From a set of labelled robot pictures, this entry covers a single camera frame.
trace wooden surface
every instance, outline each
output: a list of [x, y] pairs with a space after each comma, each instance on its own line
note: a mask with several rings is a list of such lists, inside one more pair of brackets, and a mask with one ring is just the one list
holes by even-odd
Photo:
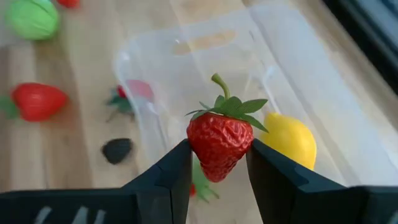
[[[119, 187], [135, 178], [146, 167], [139, 163], [142, 151], [137, 124], [122, 116], [105, 122], [111, 109], [104, 100], [117, 84], [112, 61], [122, 44], [143, 32], [270, 1], [82, 0], [77, 10], [61, 9], [62, 25], [54, 39], [1, 48], [1, 94], [20, 82], [41, 82], [58, 86], [71, 102], [43, 123], [0, 118], [0, 191]], [[374, 67], [319, 0], [281, 1], [306, 17], [363, 111], [380, 127], [383, 141], [397, 149], [398, 117], [394, 113], [398, 101]], [[133, 139], [136, 153], [121, 165], [107, 163], [101, 146], [109, 139], [124, 137]], [[243, 218], [231, 215], [236, 211], [222, 212], [230, 218], [217, 223], [256, 223], [245, 219], [250, 212]], [[192, 223], [199, 223], [198, 214], [190, 211], [189, 215]]]

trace black stone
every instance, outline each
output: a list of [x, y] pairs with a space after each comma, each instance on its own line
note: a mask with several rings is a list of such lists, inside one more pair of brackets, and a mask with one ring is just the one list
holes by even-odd
[[130, 139], [120, 138], [108, 141], [102, 147], [102, 153], [108, 162], [116, 165], [123, 161], [132, 149], [133, 143]]

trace clear plastic bin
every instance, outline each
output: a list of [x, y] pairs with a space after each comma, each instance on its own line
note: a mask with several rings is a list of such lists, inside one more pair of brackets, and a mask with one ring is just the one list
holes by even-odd
[[[259, 121], [276, 111], [311, 129], [318, 150], [315, 172], [347, 186], [398, 184], [391, 152], [312, 28], [287, 6], [260, 5], [140, 35], [120, 52], [115, 69], [136, 109], [148, 164], [187, 137], [186, 113], [199, 109], [199, 101], [211, 105], [222, 94], [210, 80], [217, 72], [232, 95], [269, 99], [254, 114]], [[203, 223], [221, 223], [210, 217], [221, 221], [231, 214], [260, 223], [244, 160], [214, 188], [221, 198], [202, 206]]]

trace green toy fruit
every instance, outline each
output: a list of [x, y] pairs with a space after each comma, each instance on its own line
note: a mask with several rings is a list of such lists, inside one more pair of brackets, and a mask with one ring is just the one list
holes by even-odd
[[59, 15], [49, 0], [18, 0], [9, 6], [6, 21], [21, 37], [44, 40], [58, 30]]

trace yellow lemon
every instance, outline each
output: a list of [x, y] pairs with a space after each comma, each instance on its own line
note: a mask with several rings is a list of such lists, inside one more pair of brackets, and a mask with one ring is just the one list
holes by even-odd
[[264, 119], [268, 133], [261, 141], [298, 164], [313, 170], [317, 144], [311, 131], [299, 120], [270, 113]]

